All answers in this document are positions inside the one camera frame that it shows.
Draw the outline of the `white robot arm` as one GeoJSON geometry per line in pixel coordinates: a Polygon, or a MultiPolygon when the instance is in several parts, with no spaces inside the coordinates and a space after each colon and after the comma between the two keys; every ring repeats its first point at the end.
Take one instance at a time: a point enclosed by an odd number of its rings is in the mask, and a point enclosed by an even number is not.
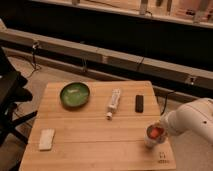
{"type": "Polygon", "coordinates": [[[200,98],[179,106],[160,118],[160,124],[172,136],[190,130],[213,145],[213,99],[200,98]]]}

